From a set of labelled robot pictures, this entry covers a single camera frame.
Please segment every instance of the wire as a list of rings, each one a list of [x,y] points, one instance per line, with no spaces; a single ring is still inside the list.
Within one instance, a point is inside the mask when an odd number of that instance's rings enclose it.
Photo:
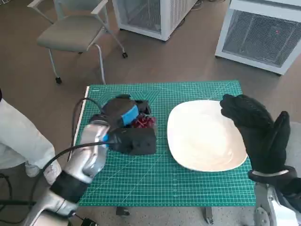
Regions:
[[[81,218],[79,215],[74,214],[75,216],[77,216],[79,219],[81,219],[82,221],[84,221],[84,218]]]
[[[9,200],[13,199],[13,187],[9,181],[8,176],[5,176],[3,173],[0,173],[0,178],[4,178],[8,184],[8,189],[9,189]],[[0,212],[2,210],[4,210],[4,208],[6,207],[6,205],[3,205],[0,209]],[[1,220],[0,222],[6,223],[6,224],[12,224],[12,225],[16,225],[16,224],[20,224],[24,219],[22,219],[21,221],[17,221],[17,222],[13,222],[13,221],[7,221],[7,220]]]
[[[10,181],[9,181],[8,176],[4,175],[3,173],[0,173],[0,178],[3,178],[3,179],[6,180],[6,183],[7,183],[7,185],[8,185],[9,200],[12,200],[12,199],[13,199],[13,187],[12,187]],[[5,207],[6,207],[6,205],[3,205],[3,206],[0,208],[0,212],[1,212],[2,210],[4,210]]]
[[[37,184],[40,180],[40,178],[42,177],[44,171],[46,170],[46,168],[48,166],[50,166],[55,160],[57,160],[59,157],[61,157],[62,155],[66,154],[66,153],[69,153],[75,149],[78,149],[78,148],[82,148],[82,147],[90,147],[90,146],[96,146],[96,145],[111,145],[112,143],[110,142],[93,142],[93,143],[87,143],[87,144],[82,144],[82,145],[76,145],[76,146],[72,146],[72,147],[69,147],[65,150],[63,150],[62,152],[60,152],[59,154],[57,154],[55,157],[53,157],[49,162],[47,162],[47,164],[43,167],[43,169],[41,169],[41,171],[38,173],[38,175],[36,176],[36,179],[34,181],[34,184],[32,186],[32,190],[31,190],[31,193],[30,193],[30,196],[29,196],[29,203],[32,203],[32,200],[33,200],[33,195],[34,195],[34,192],[36,190],[36,187],[37,187]]]
[[[184,17],[183,20],[179,23],[179,25],[177,26],[177,28],[178,28],[178,27],[181,27],[184,23],[185,23],[185,17]]]
[[[192,7],[191,11],[197,11],[203,8],[204,0],[198,0],[194,6]]]
[[[84,98],[81,98],[74,106],[74,109],[73,109],[73,114],[72,114],[72,124],[71,124],[71,147],[74,146],[74,139],[75,139],[75,115],[76,115],[76,112],[77,112],[77,109],[79,107],[79,105],[84,101],[84,100],[88,100],[88,101],[91,101],[92,103],[94,103],[100,112],[102,112],[102,107],[93,99],[91,98],[88,98],[88,97],[84,97]],[[69,159],[71,158],[71,152],[69,152],[69,155],[68,155],[68,158],[67,160],[69,161]]]
[[[44,171],[46,170],[46,168],[48,166],[50,166],[55,160],[57,160],[59,157],[61,157],[62,155],[66,154],[66,153],[69,153],[69,156],[68,156],[68,159],[70,158],[71,156],[71,151],[75,150],[75,149],[78,149],[78,148],[82,148],[82,147],[89,147],[89,146],[95,146],[95,145],[110,145],[112,143],[109,143],[109,142],[95,142],[95,143],[87,143],[87,144],[82,144],[82,145],[76,145],[74,146],[74,137],[75,137],[75,125],[74,125],[74,122],[75,122],[75,114],[76,114],[76,111],[78,109],[78,106],[84,101],[84,100],[88,100],[88,101],[91,101],[92,103],[94,103],[100,112],[102,112],[102,107],[93,99],[91,98],[88,98],[88,97],[84,97],[84,98],[81,98],[74,106],[74,109],[73,109],[73,115],[72,115],[72,128],[71,128],[71,147],[63,150],[62,152],[60,152],[59,154],[57,154],[55,157],[53,157],[49,162],[47,162],[47,164],[43,167],[43,169],[41,169],[41,171],[38,173],[38,175],[36,176],[36,179],[34,181],[34,184],[32,186],[32,190],[31,190],[31,193],[30,193],[30,196],[29,196],[29,204],[28,204],[28,212],[27,214],[30,212],[30,209],[31,209],[31,203],[33,202],[33,195],[34,195],[34,192],[35,192],[35,189],[37,187],[37,184],[40,180],[40,178],[42,177]],[[5,176],[4,174],[0,174],[0,178],[4,178],[8,184],[8,188],[9,188],[9,200],[12,200],[13,198],[13,191],[12,191],[12,186],[11,186],[11,183],[8,179],[7,176]],[[3,207],[0,208],[0,212],[6,207],[6,205],[3,205]],[[0,222],[3,222],[3,223],[6,223],[6,224],[19,224],[21,223],[22,221],[25,220],[26,216],[21,219],[20,221],[17,221],[17,222],[11,222],[11,221],[6,221],[6,220],[1,220],[0,219]]]

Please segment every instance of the chair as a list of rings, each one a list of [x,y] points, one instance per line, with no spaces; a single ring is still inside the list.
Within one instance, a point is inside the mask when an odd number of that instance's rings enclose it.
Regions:
[[[38,5],[42,1],[43,0],[34,0],[28,5],[28,7],[36,10],[52,24],[42,33],[42,35],[39,36],[37,43],[49,50],[50,61],[55,73],[56,82],[61,84],[62,80],[55,69],[55,63],[51,51],[52,49],[77,52],[81,54],[88,51],[91,46],[95,46],[99,53],[102,80],[103,83],[106,84],[104,79],[101,48],[95,43],[97,39],[105,32],[110,33],[121,47],[123,52],[122,56],[127,58],[127,53],[125,52],[124,47],[114,33],[109,30],[109,19],[106,10],[106,3],[108,0],[54,0],[54,6],[57,14],[56,22],[53,22],[38,9]],[[68,10],[89,10],[91,13],[90,15],[65,16],[62,6],[66,7]],[[104,20],[101,19],[100,13],[104,14]]]

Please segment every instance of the white pants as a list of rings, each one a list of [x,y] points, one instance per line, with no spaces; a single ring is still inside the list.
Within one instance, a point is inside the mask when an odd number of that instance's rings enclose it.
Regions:
[[[34,124],[5,100],[0,101],[0,169],[25,161],[43,168],[55,156],[53,145]]]

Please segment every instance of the grapes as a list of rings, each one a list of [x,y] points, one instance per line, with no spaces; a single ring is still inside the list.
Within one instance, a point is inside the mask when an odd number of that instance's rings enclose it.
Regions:
[[[131,123],[132,128],[154,128],[156,124],[156,118],[145,114],[140,114]]]

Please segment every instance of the white shoe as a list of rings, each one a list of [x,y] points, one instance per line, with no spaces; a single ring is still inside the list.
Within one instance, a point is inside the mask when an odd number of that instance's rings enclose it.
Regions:
[[[44,171],[44,177],[48,184],[52,185],[55,179],[62,172],[62,168],[57,160],[55,160],[50,166]]]
[[[36,175],[38,175],[39,171],[39,167],[31,165],[29,162],[25,162],[25,172],[30,178],[34,178]]]

